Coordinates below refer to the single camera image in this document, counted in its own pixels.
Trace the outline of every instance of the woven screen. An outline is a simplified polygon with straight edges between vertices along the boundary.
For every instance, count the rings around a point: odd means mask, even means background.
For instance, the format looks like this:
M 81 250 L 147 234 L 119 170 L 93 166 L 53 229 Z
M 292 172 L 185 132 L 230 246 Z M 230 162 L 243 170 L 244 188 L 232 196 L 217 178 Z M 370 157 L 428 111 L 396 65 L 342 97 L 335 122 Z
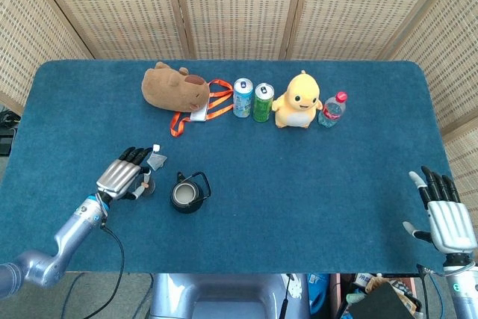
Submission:
M 87 54 L 47 0 L 0 0 L 0 91 L 22 113 L 38 66 Z
M 291 0 L 182 0 L 198 58 L 278 59 Z
M 170 0 L 57 0 L 98 58 L 183 58 Z
M 288 58 L 376 59 L 418 0 L 305 0 Z
M 478 128 L 445 144 L 460 198 L 478 233 Z
M 478 108 L 478 0 L 437 0 L 395 58 L 426 73 L 440 127 Z

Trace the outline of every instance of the brown plush capybara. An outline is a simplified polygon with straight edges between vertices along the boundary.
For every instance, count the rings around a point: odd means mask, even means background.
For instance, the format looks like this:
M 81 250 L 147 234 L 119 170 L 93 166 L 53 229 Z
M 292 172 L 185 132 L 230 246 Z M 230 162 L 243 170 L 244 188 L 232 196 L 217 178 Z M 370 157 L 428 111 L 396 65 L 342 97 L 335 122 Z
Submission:
M 182 67 L 179 71 L 158 62 L 148 69 L 141 84 L 144 99 L 157 108 L 191 112 L 208 103 L 208 83 L 198 75 L 189 75 Z

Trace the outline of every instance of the white robotic hand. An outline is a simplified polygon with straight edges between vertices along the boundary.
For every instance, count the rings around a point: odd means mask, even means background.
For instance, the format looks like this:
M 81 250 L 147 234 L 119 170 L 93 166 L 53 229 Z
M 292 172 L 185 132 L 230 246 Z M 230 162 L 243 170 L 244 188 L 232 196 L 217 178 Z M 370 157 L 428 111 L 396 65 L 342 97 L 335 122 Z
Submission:
M 415 172 L 409 175 L 420 191 L 431 232 L 417 230 L 410 222 L 403 222 L 406 231 L 415 238 L 433 243 L 443 254 L 473 252 L 478 247 L 477 239 L 455 184 L 449 177 L 439 176 L 425 166 L 421 169 L 428 183 Z
M 151 147 L 147 149 L 129 147 L 126 149 L 117 160 L 110 164 L 96 182 L 96 201 L 109 205 L 110 201 L 114 199 L 137 199 L 142 194 L 152 193 L 155 184 L 150 178 L 151 170 L 148 167 L 140 166 L 143 159 L 151 151 Z M 134 192 L 128 192 L 128 188 L 140 175 L 143 175 L 140 185 Z M 103 209 L 102 213 L 103 217 L 108 216 L 106 210 Z

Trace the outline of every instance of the plush toy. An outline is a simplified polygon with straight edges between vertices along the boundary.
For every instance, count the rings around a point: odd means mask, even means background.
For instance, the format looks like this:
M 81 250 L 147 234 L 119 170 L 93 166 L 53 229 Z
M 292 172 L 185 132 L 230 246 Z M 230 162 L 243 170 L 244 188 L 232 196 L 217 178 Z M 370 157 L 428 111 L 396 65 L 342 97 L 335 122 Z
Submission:
M 209 100 L 209 86 L 203 78 L 189 75 L 185 67 L 176 71 L 161 62 L 146 71 L 141 91 L 148 103 L 171 111 L 196 111 Z
M 276 112 L 276 126 L 308 128 L 315 111 L 322 110 L 319 94 L 315 79 L 302 70 L 291 80 L 287 91 L 272 103 L 272 111 Z

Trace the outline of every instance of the robotic hand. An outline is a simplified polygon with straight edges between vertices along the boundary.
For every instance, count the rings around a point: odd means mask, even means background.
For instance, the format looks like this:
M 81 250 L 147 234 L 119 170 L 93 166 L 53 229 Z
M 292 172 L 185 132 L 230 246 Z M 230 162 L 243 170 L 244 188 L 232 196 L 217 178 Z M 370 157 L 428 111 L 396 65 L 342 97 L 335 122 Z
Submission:
M 58 253 L 50 256 L 38 250 L 19 255 L 12 263 L 0 264 L 0 299 L 15 294 L 26 280 L 42 287 L 56 284 L 65 274 L 75 251 L 93 228 L 104 226 L 108 210 L 115 199 L 137 199 L 155 189 L 151 170 L 141 167 L 143 159 L 152 151 L 128 148 L 113 161 L 96 182 L 97 191 L 88 196 L 75 213 L 55 235 Z M 128 188 L 139 175 L 143 175 L 134 192 Z
M 415 172 L 409 175 L 420 192 L 431 232 L 417 230 L 410 222 L 403 222 L 403 226 L 410 235 L 432 243 L 446 255 L 444 276 L 456 315 L 459 319 L 478 319 L 478 268 L 470 258 L 478 244 L 470 215 L 449 177 L 439 176 L 426 167 L 421 169 L 427 183 Z

